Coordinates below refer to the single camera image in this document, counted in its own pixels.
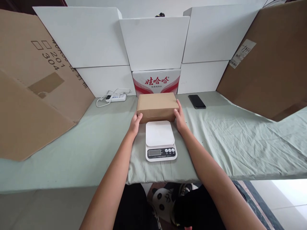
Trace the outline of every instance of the hand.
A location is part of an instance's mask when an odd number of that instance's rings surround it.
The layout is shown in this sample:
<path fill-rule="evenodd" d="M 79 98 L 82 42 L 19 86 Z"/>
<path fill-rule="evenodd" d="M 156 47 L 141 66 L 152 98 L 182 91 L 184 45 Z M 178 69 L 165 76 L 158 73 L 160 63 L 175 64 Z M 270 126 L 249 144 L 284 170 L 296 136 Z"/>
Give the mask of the hand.
<path fill-rule="evenodd" d="M 182 106 L 181 106 L 178 99 L 177 99 L 177 103 L 178 103 L 178 106 L 179 106 L 179 110 L 177 111 L 177 109 L 174 109 L 174 114 L 176 116 L 177 129 L 182 134 L 183 131 L 188 130 L 189 128 L 186 125 L 185 115 L 182 111 Z"/>
<path fill-rule="evenodd" d="M 130 127 L 128 129 L 127 133 L 131 133 L 134 137 L 137 135 L 138 133 L 138 126 L 140 124 L 140 120 L 142 119 L 143 114 L 140 113 L 140 115 L 137 114 L 137 112 L 135 111 L 132 119 L 131 119 L 131 123 L 130 123 Z"/>

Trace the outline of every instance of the forearm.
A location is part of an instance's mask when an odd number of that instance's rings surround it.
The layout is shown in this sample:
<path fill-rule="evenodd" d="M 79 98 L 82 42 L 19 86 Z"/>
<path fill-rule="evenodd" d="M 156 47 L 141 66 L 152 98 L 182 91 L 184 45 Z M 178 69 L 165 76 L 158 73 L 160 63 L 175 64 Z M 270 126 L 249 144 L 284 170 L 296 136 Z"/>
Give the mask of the forearm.
<path fill-rule="evenodd" d="M 134 136 L 127 133 L 101 180 L 80 229 L 113 229 L 125 187 Z"/>
<path fill-rule="evenodd" d="M 209 192 L 226 229 L 265 229 L 235 185 L 189 129 L 182 137 L 198 177 Z"/>

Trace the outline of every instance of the black pants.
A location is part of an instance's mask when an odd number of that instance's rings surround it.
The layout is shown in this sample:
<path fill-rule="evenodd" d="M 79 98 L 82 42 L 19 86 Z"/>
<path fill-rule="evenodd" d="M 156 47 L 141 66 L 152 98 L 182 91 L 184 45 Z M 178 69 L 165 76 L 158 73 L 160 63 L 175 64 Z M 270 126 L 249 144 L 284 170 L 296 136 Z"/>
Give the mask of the black pants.
<path fill-rule="evenodd" d="M 157 220 L 152 211 L 141 184 L 125 185 L 113 229 L 156 230 Z M 176 223 L 181 227 L 192 226 L 193 230 L 225 229 L 218 210 L 203 185 L 178 197 L 174 204 L 174 214 Z"/>

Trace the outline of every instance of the barcode sticker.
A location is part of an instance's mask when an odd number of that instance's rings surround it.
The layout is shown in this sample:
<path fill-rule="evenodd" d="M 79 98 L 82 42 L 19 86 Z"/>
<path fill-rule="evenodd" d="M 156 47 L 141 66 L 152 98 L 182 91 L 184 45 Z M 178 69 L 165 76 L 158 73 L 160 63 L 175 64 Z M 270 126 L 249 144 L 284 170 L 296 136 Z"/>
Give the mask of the barcode sticker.
<path fill-rule="evenodd" d="M 243 42 L 241 47 L 238 49 L 238 51 L 234 54 L 234 56 L 230 60 L 229 65 L 235 69 L 255 45 L 256 45 L 255 42 L 246 39 L 245 42 Z"/>

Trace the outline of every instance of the white power strip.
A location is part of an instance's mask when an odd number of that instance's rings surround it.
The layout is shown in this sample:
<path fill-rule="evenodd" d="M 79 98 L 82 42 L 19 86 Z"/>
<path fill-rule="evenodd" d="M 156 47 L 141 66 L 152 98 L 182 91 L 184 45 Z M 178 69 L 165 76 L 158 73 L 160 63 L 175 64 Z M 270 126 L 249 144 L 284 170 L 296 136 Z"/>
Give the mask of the white power strip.
<path fill-rule="evenodd" d="M 125 101 L 127 98 L 126 94 L 120 94 L 120 95 L 108 95 L 106 97 L 106 102 L 116 102 L 116 101 Z"/>
<path fill-rule="evenodd" d="M 131 92 L 131 90 L 130 89 L 123 89 L 123 90 L 129 90 L 129 91 L 128 92 L 117 93 L 116 91 L 119 90 L 119 89 L 122 89 L 122 88 L 117 88 L 115 91 L 108 90 L 106 95 L 104 95 L 103 97 L 99 98 L 96 101 L 96 106 L 98 108 L 100 108 L 100 107 L 103 107 L 103 106 L 106 106 L 106 105 L 110 104 L 111 102 L 125 101 L 126 98 L 127 98 L 127 94 L 129 94 Z M 98 102 L 102 101 L 103 99 L 105 99 L 108 104 L 104 104 L 104 105 L 98 106 Z"/>

